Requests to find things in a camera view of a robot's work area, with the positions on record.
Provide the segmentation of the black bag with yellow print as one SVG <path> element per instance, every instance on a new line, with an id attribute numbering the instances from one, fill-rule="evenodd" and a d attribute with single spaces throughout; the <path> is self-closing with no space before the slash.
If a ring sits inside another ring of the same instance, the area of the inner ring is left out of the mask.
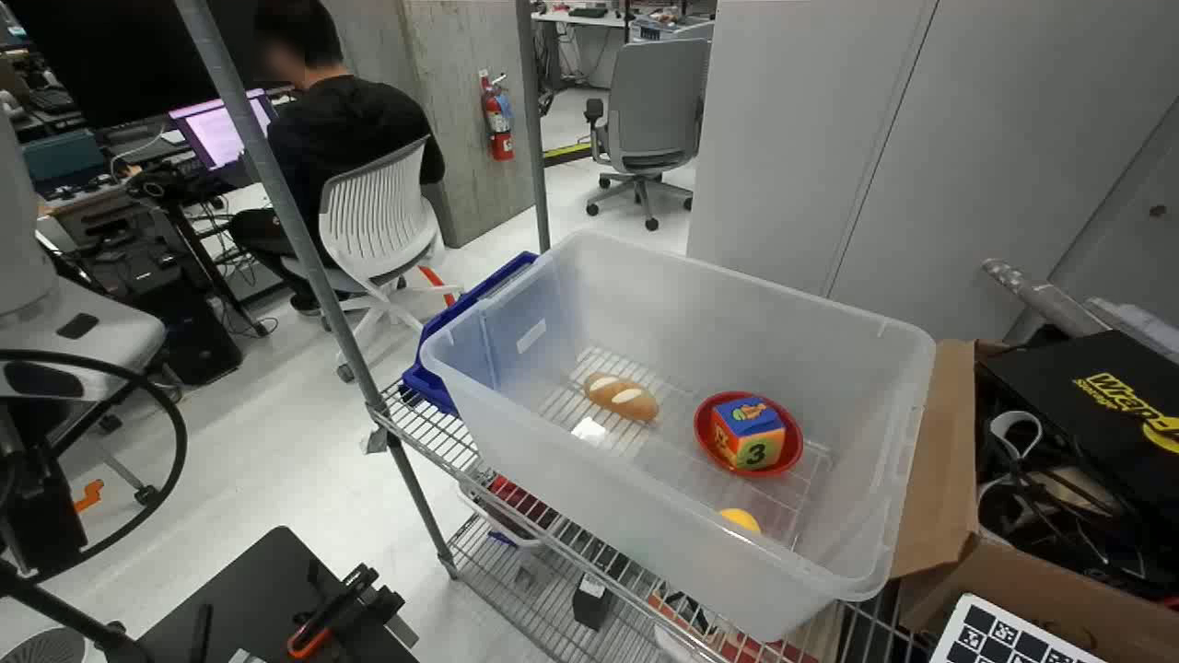
<path id="1" fill-rule="evenodd" d="M 1143 518 L 1179 520 L 1179 369 L 1168 358 L 1103 332 L 987 354 L 979 369 Z"/>

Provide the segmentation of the grey office chair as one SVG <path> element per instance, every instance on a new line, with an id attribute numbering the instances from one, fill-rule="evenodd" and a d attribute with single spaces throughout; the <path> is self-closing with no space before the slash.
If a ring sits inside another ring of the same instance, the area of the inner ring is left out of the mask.
<path id="1" fill-rule="evenodd" d="M 588 219 L 609 198 L 629 197 L 646 229 L 657 231 L 660 193 L 680 206 L 696 204 L 665 175 L 700 155 L 708 60 L 708 41 L 635 41 L 619 48 L 609 94 L 581 107 L 588 158 L 604 168 L 597 193 L 581 204 Z"/>

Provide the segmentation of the person in black shirt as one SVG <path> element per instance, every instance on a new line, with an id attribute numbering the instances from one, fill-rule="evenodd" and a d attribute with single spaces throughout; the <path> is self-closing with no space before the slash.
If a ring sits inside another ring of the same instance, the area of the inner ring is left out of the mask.
<path id="1" fill-rule="evenodd" d="M 318 229 L 331 176 L 410 145 L 425 145 L 420 185 L 447 182 L 447 155 L 425 107 L 341 64 L 336 19 L 320 0 L 259 0 L 254 29 L 270 67 L 294 89 L 294 99 L 274 114 L 270 147 L 307 229 Z"/>

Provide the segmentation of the colourful number cube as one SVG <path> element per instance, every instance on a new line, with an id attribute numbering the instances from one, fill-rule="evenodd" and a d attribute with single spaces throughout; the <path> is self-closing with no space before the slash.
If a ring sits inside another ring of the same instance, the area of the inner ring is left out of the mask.
<path id="1" fill-rule="evenodd" d="M 777 466 L 783 443 L 787 427 L 765 397 L 744 393 L 710 411 L 710 445 L 734 472 Z"/>

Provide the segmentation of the brown toy bread loaf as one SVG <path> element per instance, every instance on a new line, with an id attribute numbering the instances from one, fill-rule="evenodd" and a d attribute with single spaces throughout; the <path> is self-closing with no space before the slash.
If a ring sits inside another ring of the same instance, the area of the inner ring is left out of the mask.
<path id="1" fill-rule="evenodd" d="M 621 419 L 653 424 L 660 418 L 660 403 L 635 380 L 597 374 L 586 380 L 586 397 Z"/>

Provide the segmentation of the red fire extinguisher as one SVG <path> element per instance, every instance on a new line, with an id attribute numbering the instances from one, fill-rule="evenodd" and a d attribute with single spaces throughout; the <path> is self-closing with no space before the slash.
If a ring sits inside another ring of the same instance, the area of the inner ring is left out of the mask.
<path id="1" fill-rule="evenodd" d="M 506 94 L 506 77 L 480 72 L 480 99 L 482 99 L 489 155 L 493 155 L 493 164 L 508 164 L 511 158 L 511 105 Z"/>

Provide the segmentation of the grey metal pole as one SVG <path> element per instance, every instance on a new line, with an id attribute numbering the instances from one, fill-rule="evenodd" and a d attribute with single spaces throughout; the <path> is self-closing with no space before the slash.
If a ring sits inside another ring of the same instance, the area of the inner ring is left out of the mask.
<path id="1" fill-rule="evenodd" d="M 357 336 L 345 327 L 345 316 L 341 316 L 341 308 L 328 284 L 328 266 L 320 262 L 320 251 L 312 246 L 312 235 L 309 235 L 309 224 L 279 175 L 279 164 L 270 147 L 270 142 L 260 136 L 260 125 L 254 123 L 254 111 L 249 111 L 249 99 L 245 99 L 245 89 L 236 74 L 236 64 L 222 41 L 222 29 L 212 24 L 212 10 L 206 0 L 170 0 L 183 24 L 183 35 L 191 36 L 212 89 L 217 89 L 217 99 L 224 105 L 228 111 L 228 123 L 231 128 L 238 132 L 244 142 L 244 155 L 245 155 L 245 168 L 254 171 L 254 176 L 260 182 L 270 204 L 275 206 L 275 219 L 279 219 L 279 229 L 294 251 L 294 262 L 307 268 L 309 276 L 309 288 L 320 303 L 320 312 L 328 316 L 328 332 L 331 338 L 337 342 L 341 349 L 341 366 L 353 374 L 353 389 L 362 390 L 362 403 L 366 403 L 366 413 L 372 419 L 372 443 L 398 466 L 398 476 L 406 484 L 406 494 L 412 498 L 412 510 L 434 545 L 434 562 L 453 570 L 453 552 L 443 537 L 443 526 L 426 506 L 426 494 L 415 481 L 415 470 L 400 445 L 400 439 L 395 434 L 389 427 L 389 411 L 372 380 L 372 369 L 367 363 L 362 358 L 362 346 L 357 346 Z"/>

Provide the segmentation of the black white marker board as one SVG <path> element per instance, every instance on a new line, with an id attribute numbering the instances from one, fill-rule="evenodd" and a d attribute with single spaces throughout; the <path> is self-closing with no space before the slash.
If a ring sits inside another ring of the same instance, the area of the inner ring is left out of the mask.
<path id="1" fill-rule="evenodd" d="M 1104 663 L 1103 655 L 1012 614 L 976 592 L 949 610 L 929 663 Z"/>

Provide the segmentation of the cardboard box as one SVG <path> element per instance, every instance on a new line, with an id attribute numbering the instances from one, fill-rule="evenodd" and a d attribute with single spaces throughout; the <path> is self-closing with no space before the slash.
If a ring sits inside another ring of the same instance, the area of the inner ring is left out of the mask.
<path id="1" fill-rule="evenodd" d="M 940 635 L 949 610 L 976 592 L 1104 663 L 1179 663 L 1171 610 L 1022 552 L 979 526 L 976 346 L 961 338 L 934 346 L 890 580 L 901 590 L 901 622 L 917 635 Z"/>

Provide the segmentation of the laptop with pink screen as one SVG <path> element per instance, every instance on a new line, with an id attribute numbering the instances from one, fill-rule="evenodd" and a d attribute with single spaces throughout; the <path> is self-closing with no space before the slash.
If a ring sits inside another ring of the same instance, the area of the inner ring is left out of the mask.
<path id="1" fill-rule="evenodd" d="M 222 99 L 177 107 L 170 123 L 191 145 L 206 171 L 222 171 L 244 158 L 244 136 L 231 125 L 231 114 Z"/>

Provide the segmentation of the yellow ball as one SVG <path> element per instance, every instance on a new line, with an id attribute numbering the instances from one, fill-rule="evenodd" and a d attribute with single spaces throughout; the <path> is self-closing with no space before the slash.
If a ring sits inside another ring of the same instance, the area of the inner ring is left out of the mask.
<path id="1" fill-rule="evenodd" d="M 719 510 L 719 518 L 735 530 L 764 533 L 760 520 L 749 510 Z"/>

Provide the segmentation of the clear plastic storage bin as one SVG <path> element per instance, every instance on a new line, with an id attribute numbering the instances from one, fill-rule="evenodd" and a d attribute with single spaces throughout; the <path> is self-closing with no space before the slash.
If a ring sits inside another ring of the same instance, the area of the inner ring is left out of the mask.
<path id="1" fill-rule="evenodd" d="M 581 231 L 443 326 L 420 363 L 489 472 L 750 639 L 890 580 L 934 366 L 907 320 Z M 592 407 L 597 374 L 640 382 L 660 418 Z M 802 461 L 722 472 L 694 433 L 722 390 L 783 407 Z M 719 510 L 749 510 L 764 533 Z"/>

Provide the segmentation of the white mesh office chair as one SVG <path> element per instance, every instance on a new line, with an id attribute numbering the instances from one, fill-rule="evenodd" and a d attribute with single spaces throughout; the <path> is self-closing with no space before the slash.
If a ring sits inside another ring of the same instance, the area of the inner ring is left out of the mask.
<path id="1" fill-rule="evenodd" d="M 443 245 L 434 204 L 420 185 L 426 145 L 412 142 L 377 164 L 331 176 L 320 193 L 318 240 L 328 256 L 328 284 L 353 312 L 353 342 L 366 366 L 384 363 L 384 332 L 420 332 L 425 320 L 398 303 L 398 292 L 457 303 L 432 256 Z"/>

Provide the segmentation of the red plastic bowl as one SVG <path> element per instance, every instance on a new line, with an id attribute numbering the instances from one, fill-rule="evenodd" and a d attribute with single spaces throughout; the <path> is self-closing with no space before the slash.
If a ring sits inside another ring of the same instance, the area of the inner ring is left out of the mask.
<path id="1" fill-rule="evenodd" d="M 694 413 L 696 445 L 734 476 L 783 476 L 802 461 L 802 433 L 775 397 L 722 390 Z"/>

